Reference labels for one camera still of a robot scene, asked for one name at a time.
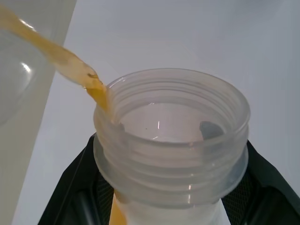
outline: clear plastic container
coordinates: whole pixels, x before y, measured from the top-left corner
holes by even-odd
[[[0,0],[24,24],[62,45],[76,0]],[[43,116],[54,68],[0,29],[0,224],[10,225]]]
[[[145,70],[108,86],[109,116],[99,107],[94,114],[103,150],[95,142],[94,153],[127,224],[218,224],[217,202],[247,167],[245,97],[184,69]]]

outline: bottle mouth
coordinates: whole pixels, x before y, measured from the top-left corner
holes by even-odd
[[[248,163],[250,109],[232,85],[193,70],[163,68],[108,85],[109,113],[96,107],[94,154],[103,177],[146,204],[213,203]]]

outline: black mesh fabric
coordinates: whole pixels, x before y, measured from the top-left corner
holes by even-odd
[[[113,203],[113,187],[106,182],[101,173],[98,174],[95,191],[101,225],[108,225]]]
[[[255,186],[250,175],[246,172],[240,184],[230,194],[222,198],[231,225],[242,224],[254,191]]]

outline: white table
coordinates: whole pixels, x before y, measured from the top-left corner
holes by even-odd
[[[149,68],[219,76],[251,105],[250,141],[300,195],[299,0],[77,0],[65,47],[105,83]],[[37,224],[95,132],[95,104],[56,74],[13,225]]]

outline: bottle neck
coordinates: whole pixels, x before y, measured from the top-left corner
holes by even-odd
[[[220,201],[190,209],[163,209],[117,200],[127,225],[222,225]]]

